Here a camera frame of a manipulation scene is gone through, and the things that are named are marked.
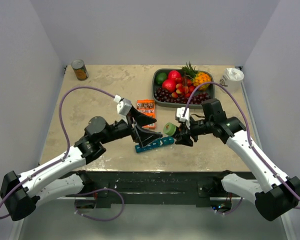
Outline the green black pill bottle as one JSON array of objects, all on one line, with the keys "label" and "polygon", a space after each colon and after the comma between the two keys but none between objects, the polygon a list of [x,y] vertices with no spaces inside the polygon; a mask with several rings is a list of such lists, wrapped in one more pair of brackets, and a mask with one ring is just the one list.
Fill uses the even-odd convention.
[{"label": "green black pill bottle", "polygon": [[163,133],[169,137],[176,138],[180,131],[179,127],[176,126],[175,124],[168,122],[164,127],[163,127]]}]

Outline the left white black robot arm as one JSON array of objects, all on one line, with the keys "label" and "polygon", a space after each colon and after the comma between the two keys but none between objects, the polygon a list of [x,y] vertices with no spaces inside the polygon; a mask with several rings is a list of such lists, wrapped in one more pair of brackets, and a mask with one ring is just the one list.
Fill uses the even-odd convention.
[{"label": "left white black robot arm", "polygon": [[44,199],[43,190],[65,174],[83,167],[102,156],[104,144],[130,136],[141,147],[162,138],[162,133],[145,129],[156,119],[140,113],[135,108],[127,113],[127,119],[108,124],[101,116],[88,122],[83,136],[64,153],[27,172],[6,173],[0,188],[0,208],[4,206],[7,216],[16,222],[29,216]]}]

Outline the teal weekly pill organizer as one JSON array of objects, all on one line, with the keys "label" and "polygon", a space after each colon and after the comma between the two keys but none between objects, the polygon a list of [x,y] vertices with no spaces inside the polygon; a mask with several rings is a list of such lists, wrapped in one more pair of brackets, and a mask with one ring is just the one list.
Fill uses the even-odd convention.
[{"label": "teal weekly pill organizer", "polygon": [[135,148],[135,152],[139,154],[139,153],[155,150],[161,147],[173,145],[174,142],[175,140],[172,137],[166,136],[153,141],[147,146],[141,147],[140,145],[135,145],[134,148]]}]

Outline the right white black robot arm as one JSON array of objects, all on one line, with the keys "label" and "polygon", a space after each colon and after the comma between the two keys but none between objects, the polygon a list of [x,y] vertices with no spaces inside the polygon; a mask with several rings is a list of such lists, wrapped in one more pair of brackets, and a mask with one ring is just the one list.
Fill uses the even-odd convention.
[{"label": "right white black robot arm", "polygon": [[247,127],[237,117],[226,116],[218,99],[204,101],[202,110],[203,120],[193,120],[185,107],[176,110],[180,126],[173,133],[175,143],[191,147],[200,135],[212,134],[233,150],[256,178],[252,182],[226,170],[213,183],[213,192],[220,197],[229,192],[250,201],[268,221],[295,208],[299,204],[300,179],[280,170],[248,135]]}]

